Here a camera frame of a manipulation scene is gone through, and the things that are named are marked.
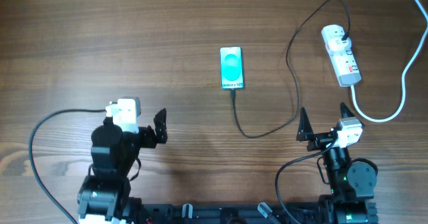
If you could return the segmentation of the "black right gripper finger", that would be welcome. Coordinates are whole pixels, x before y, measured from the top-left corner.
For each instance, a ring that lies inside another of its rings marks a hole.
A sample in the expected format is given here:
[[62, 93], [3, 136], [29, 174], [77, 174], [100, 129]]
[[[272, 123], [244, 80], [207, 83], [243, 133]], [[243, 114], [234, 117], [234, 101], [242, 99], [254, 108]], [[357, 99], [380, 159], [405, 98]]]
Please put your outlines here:
[[339, 127], [350, 128], [350, 127], [361, 127], [364, 128], [364, 124], [350, 111], [348, 106], [344, 103], [340, 103], [341, 119], [339, 120]]
[[298, 127], [298, 134], [313, 134], [312, 126], [310, 124], [307, 111], [305, 107], [300, 109], [300, 121]]

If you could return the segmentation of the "white power strip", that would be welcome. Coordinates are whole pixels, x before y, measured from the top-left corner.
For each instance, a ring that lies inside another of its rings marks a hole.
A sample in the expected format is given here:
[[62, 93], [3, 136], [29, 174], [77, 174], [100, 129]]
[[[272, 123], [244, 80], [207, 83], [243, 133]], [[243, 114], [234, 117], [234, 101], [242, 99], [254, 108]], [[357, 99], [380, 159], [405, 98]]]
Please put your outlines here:
[[[345, 31], [339, 25], [327, 25], [321, 31], [322, 38], [326, 47], [326, 42], [333, 37], [344, 37]], [[362, 80], [357, 62], [352, 50], [340, 55], [329, 55], [334, 68], [334, 73], [340, 87], [350, 87]]]

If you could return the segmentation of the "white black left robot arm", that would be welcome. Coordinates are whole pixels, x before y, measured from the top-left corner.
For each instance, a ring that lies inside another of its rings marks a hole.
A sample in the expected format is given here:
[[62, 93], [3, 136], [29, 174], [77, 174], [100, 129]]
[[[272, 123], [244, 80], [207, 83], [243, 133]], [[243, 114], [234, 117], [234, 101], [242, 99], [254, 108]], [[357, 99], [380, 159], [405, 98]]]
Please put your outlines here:
[[107, 116], [93, 131], [93, 163], [78, 193], [79, 223], [150, 223], [142, 200], [130, 196], [130, 182], [138, 174], [128, 174], [134, 163], [141, 164], [141, 148], [167, 142], [167, 110], [160, 110], [153, 121], [154, 127], [135, 125], [135, 131], [125, 131]]

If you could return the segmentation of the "turquoise screen smartphone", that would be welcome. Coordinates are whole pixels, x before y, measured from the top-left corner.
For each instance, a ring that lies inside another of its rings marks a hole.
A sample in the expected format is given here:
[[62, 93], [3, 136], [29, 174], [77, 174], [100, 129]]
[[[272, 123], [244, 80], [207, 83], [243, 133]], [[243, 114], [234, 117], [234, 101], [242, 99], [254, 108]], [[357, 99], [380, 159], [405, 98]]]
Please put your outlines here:
[[240, 47], [221, 47], [220, 74], [221, 87], [224, 90], [243, 89], [243, 60]]

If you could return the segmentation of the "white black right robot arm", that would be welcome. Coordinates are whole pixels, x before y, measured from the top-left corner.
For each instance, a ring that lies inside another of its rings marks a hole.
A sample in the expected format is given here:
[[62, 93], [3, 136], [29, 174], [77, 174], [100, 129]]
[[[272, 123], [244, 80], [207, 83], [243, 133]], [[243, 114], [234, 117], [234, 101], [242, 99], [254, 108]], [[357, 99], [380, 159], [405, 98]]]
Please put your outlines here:
[[314, 133], [307, 112], [300, 110], [297, 141], [306, 141], [307, 150], [319, 150], [331, 194], [318, 199], [319, 223], [373, 224], [379, 222], [374, 198], [378, 168], [365, 158], [352, 159], [348, 147], [359, 142], [364, 124], [340, 104], [341, 118], [328, 132]]

